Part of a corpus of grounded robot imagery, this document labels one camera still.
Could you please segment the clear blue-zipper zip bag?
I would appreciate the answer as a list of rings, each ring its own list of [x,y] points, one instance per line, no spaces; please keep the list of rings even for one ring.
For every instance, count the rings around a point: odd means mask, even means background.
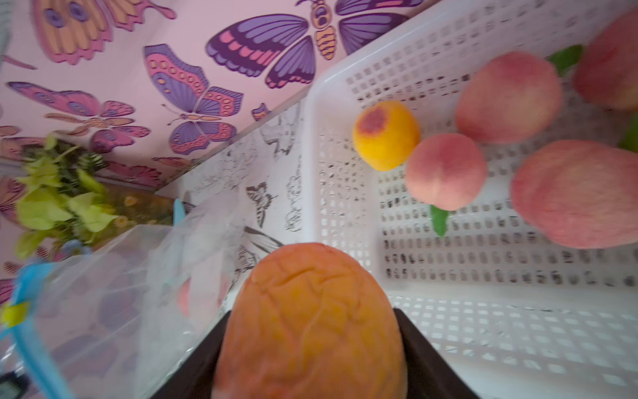
[[[4,398],[150,398],[224,315],[186,317],[193,272],[232,284],[244,235],[239,196],[212,196],[171,226],[140,225],[96,251],[31,264],[1,312]]]

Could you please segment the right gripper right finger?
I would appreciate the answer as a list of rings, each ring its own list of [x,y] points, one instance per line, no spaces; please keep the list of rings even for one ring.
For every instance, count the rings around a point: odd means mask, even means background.
[[[393,309],[404,345],[408,399],[478,399],[479,396],[445,362],[400,310]]]

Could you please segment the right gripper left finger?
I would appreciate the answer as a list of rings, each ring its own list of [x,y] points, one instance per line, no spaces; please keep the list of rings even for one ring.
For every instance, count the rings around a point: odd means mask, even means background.
[[[211,399],[214,374],[231,312],[224,314],[152,399]]]

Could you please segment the yellow-orange peach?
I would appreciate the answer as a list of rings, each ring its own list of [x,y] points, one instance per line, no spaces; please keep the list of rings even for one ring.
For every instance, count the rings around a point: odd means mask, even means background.
[[[400,101],[382,101],[357,118],[352,130],[355,149],[376,171],[402,165],[420,143],[420,126]]]

